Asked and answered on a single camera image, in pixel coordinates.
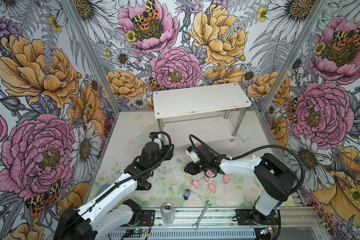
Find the black purple kuromi toy front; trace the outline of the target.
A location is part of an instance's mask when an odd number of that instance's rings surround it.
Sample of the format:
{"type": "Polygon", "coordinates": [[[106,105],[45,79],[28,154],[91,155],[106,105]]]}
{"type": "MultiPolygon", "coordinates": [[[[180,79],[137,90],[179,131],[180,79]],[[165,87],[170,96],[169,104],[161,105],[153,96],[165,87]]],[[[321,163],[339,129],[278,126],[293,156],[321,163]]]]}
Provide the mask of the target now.
{"type": "Polygon", "coordinates": [[[189,199],[189,197],[190,197],[190,195],[191,195],[191,190],[189,190],[189,189],[186,189],[185,191],[184,191],[184,193],[183,193],[183,198],[184,198],[184,200],[185,201],[187,201],[188,199],[189,199]]]}

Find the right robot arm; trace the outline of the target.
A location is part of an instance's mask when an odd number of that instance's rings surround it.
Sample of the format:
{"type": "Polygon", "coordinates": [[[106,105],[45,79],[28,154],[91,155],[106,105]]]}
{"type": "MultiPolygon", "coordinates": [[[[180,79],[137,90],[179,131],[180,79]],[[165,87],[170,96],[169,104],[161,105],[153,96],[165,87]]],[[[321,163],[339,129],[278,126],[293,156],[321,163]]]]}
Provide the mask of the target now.
{"type": "Polygon", "coordinates": [[[240,158],[233,160],[228,156],[218,156],[206,146],[188,147],[186,154],[191,158],[184,172],[195,176],[205,173],[209,178],[221,175],[243,175],[256,177],[265,193],[256,201],[252,218],[268,217],[271,212],[293,192],[296,175],[273,154],[265,153],[262,157],[240,158]]]}

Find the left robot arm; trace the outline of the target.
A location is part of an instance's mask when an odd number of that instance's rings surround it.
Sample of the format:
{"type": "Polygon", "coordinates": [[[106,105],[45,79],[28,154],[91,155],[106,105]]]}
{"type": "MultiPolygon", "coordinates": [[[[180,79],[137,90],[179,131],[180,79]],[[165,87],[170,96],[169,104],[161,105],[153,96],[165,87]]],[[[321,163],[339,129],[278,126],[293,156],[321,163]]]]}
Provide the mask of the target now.
{"type": "Polygon", "coordinates": [[[117,227],[139,225],[142,208],[126,196],[134,191],[148,191],[148,179],[163,161],[173,156],[174,145],[160,139],[148,142],[140,156],[125,169],[114,184],[96,198],[74,210],[68,208],[60,217],[55,240],[99,240],[117,227]]]}

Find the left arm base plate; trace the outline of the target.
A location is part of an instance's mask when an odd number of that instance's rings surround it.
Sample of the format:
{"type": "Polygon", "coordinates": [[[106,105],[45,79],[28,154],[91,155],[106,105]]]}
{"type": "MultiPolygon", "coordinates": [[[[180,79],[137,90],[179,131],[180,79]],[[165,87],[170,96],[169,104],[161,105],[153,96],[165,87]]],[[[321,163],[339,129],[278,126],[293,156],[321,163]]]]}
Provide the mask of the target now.
{"type": "Polygon", "coordinates": [[[130,222],[130,226],[152,227],[155,222],[155,210],[135,211],[130,222]]]}

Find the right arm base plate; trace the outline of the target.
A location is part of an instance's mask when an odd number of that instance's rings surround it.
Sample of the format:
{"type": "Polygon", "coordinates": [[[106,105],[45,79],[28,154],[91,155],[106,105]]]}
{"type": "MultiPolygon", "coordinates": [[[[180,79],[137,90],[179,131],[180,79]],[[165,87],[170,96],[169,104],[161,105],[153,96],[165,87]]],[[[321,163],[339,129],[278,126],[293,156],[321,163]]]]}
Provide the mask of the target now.
{"type": "Polygon", "coordinates": [[[272,210],[267,216],[252,214],[252,209],[236,209],[232,218],[239,226],[276,226],[279,223],[277,212],[272,210]]]}

